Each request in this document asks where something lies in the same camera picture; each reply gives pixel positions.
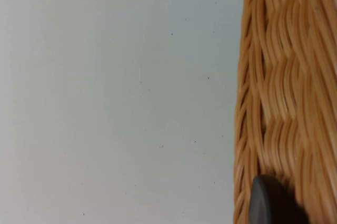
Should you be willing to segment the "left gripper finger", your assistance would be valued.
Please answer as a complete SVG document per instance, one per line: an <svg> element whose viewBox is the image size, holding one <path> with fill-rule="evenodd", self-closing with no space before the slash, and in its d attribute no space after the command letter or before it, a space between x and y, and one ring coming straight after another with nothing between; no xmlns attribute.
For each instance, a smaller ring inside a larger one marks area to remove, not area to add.
<svg viewBox="0 0 337 224"><path fill-rule="evenodd" d="M273 176L253 179L248 212L249 224L309 223L305 211Z"/></svg>

